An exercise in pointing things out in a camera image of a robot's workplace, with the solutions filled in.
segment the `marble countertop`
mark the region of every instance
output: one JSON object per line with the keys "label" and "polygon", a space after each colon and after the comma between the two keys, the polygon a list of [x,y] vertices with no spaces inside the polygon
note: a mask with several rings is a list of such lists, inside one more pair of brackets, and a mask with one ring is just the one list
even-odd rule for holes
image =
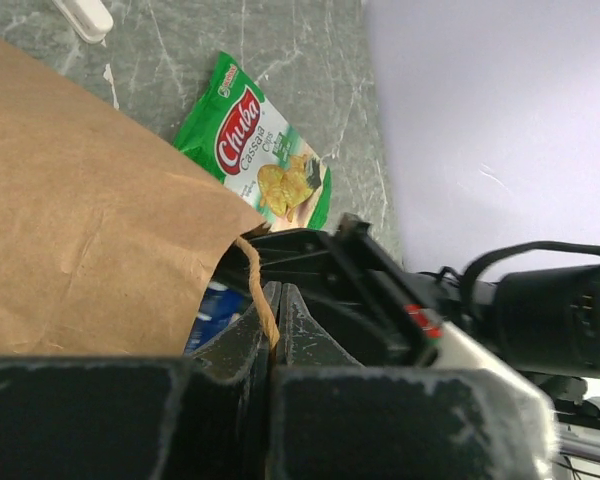
{"label": "marble countertop", "polygon": [[0,0],[0,37],[171,141],[218,51],[236,58],[332,169],[343,212],[400,258],[360,0],[105,0],[115,26],[84,43],[50,0]]}

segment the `green chip bag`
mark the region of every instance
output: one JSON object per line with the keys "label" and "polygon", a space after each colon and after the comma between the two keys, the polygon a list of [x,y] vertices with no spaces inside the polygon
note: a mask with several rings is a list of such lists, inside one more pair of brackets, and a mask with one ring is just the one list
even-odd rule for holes
{"label": "green chip bag", "polygon": [[271,224],[272,231],[321,228],[331,173],[226,53],[174,146]]}

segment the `brown paper bag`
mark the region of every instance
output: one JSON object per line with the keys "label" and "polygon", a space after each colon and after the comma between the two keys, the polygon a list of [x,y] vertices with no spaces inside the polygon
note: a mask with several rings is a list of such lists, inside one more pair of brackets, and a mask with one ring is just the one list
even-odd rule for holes
{"label": "brown paper bag", "polygon": [[0,354],[181,354],[218,260],[262,221],[0,40]]}

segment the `black cylinder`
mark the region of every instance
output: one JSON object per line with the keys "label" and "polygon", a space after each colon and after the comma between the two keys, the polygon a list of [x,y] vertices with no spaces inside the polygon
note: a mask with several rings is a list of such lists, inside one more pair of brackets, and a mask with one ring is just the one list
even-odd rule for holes
{"label": "black cylinder", "polygon": [[512,367],[600,378],[600,265],[509,274],[492,307],[493,340]]}

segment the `blue object inside bag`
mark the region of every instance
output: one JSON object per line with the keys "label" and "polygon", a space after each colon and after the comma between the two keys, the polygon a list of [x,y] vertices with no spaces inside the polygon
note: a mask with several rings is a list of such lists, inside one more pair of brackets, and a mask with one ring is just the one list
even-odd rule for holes
{"label": "blue object inside bag", "polygon": [[225,285],[211,281],[204,292],[184,354],[192,353],[224,330],[239,313],[243,297]]}

